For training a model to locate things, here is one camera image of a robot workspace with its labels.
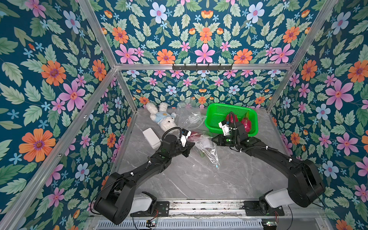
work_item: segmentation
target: vent grille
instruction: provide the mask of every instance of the vent grille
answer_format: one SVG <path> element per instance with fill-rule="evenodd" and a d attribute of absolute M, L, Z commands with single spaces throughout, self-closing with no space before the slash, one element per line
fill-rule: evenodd
<path fill-rule="evenodd" d="M 145 227 L 146 219 L 134 220 L 139 229 L 148 229 Z M 241 220 L 241 219 L 160 219 L 155 229 L 263 229 L 261 219 Z M 100 220 L 98 222 L 99 230 L 104 229 L 135 229 L 133 221 L 126 219 L 118 225 L 109 220 Z"/>

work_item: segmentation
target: marble floor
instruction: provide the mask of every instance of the marble floor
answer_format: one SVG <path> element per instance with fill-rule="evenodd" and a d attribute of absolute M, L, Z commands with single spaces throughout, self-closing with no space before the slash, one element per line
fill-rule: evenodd
<path fill-rule="evenodd" d="M 270 147 L 286 153 L 270 115 L 263 108 L 255 110 L 259 125 L 256 137 Z M 146 162 L 148 156 L 154 154 L 155 150 L 142 134 L 142 131 L 150 127 L 161 138 L 164 132 L 149 118 L 149 112 L 139 109 L 129 143 L 117 170 L 119 173 L 140 166 Z M 147 191 L 158 199 L 252 199 L 259 198 L 271 189 L 287 187 L 287 178 L 282 173 L 257 158 L 219 146 L 217 155 L 219 168 L 206 156 L 201 157 L 196 152 L 191 152 L 188 158 L 174 157 L 164 172 L 146 181 L 137 189 L 137 193 Z"/>

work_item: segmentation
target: wire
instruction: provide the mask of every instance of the wire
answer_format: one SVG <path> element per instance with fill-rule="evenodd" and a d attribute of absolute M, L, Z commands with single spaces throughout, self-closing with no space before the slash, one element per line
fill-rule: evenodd
<path fill-rule="evenodd" d="M 289 229 L 291 228 L 291 225 L 293 224 L 293 219 L 294 219 L 294 217 L 293 217 L 293 212 L 292 212 L 292 210 L 291 210 L 290 206 L 288 206 L 288 207 L 289 207 L 289 209 L 290 209 L 290 213 L 291 213 L 291 223 L 290 223 L 290 226 L 289 226 L 286 230 L 289 230 Z"/>

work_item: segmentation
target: stuffed bunny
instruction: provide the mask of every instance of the stuffed bunny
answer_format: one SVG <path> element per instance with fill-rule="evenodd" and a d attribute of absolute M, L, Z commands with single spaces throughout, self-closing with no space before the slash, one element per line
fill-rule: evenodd
<path fill-rule="evenodd" d="M 167 131 L 177 126 L 174 121 L 176 114 L 169 114 L 167 112 L 168 106 L 169 105 L 167 103 L 162 102 L 159 106 L 159 110 L 157 110 L 154 104 L 150 102 L 146 104 L 147 110 L 151 113 L 150 118 L 155 121 L 163 131 Z"/>

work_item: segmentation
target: plastic basket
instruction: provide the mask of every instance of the plastic basket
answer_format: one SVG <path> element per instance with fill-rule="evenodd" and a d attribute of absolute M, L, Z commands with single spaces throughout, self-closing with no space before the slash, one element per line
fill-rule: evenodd
<path fill-rule="evenodd" d="M 210 132 L 223 133 L 222 129 L 219 127 L 219 122 L 225 120 L 229 112 L 233 112 L 238 117 L 239 121 L 247 117 L 252 122 L 252 129 L 248 133 L 248 136 L 253 137 L 258 133 L 258 117 L 256 111 L 250 108 L 220 103 L 213 103 L 207 108 L 205 125 Z"/>

